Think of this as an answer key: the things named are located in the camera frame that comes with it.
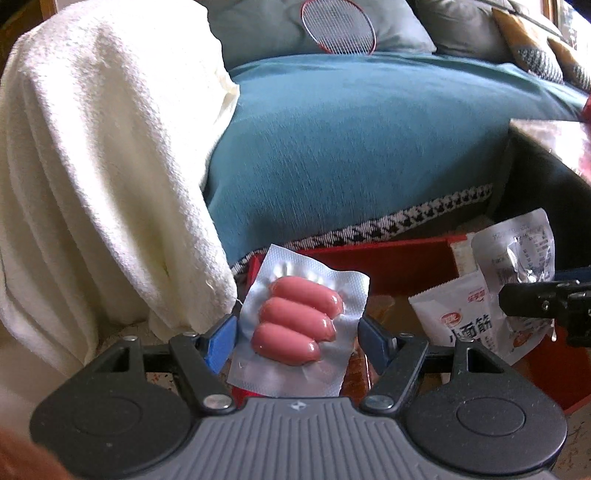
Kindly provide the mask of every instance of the gray gripper base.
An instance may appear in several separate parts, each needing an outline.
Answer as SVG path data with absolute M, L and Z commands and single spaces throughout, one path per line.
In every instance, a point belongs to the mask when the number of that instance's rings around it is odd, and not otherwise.
M 459 480 L 417 453 L 398 424 L 347 398 L 252 398 L 209 417 L 175 457 L 135 480 Z M 530 478 L 556 480 L 542 471 Z

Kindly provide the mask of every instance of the racket strings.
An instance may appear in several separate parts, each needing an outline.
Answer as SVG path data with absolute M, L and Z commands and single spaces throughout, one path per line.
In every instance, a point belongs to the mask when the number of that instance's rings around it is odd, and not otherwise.
M 367 54 L 375 48 L 369 18 L 348 0 L 312 0 L 302 9 L 304 26 L 325 50 L 337 54 Z

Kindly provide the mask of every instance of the sausage package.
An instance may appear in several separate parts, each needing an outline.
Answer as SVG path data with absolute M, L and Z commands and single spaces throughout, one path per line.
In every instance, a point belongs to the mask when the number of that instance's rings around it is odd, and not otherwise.
M 228 383 L 266 397 L 336 397 L 369 277 L 272 245 L 238 320 Z

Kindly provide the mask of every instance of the decorative pillow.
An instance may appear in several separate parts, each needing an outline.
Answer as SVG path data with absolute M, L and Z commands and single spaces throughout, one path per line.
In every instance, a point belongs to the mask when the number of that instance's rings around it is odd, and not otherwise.
M 548 33 L 545 30 L 497 8 L 492 9 L 492 15 L 520 68 L 543 80 L 563 82 L 562 70 L 548 45 Z
M 303 0 L 200 0 L 227 69 L 249 61 L 322 53 L 301 23 Z M 432 53 L 435 45 L 406 0 L 356 0 L 374 25 L 377 51 Z
M 492 6 L 512 9 L 508 0 L 415 0 L 415 10 L 438 53 L 487 60 L 513 61 L 492 18 Z
M 573 47 L 551 37 L 548 38 L 548 43 L 562 68 L 564 79 L 579 90 L 591 93 L 591 72 L 581 61 L 579 53 Z

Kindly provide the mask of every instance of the houndstooth trim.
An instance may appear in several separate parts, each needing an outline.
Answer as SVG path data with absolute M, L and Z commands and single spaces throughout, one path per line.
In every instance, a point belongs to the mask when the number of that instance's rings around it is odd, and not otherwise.
M 368 220 L 357 225 L 333 230 L 321 235 L 310 236 L 282 245 L 289 250 L 308 250 L 312 248 L 341 247 L 365 243 L 387 242 L 395 236 L 422 225 L 429 220 L 449 213 L 459 207 L 472 203 L 485 202 L 492 194 L 492 184 L 472 187 L 461 192 L 425 202 L 422 205 L 400 210 L 378 219 Z M 248 262 L 254 255 L 266 253 L 268 248 L 254 250 L 232 266 L 232 274 L 239 275 L 246 271 Z

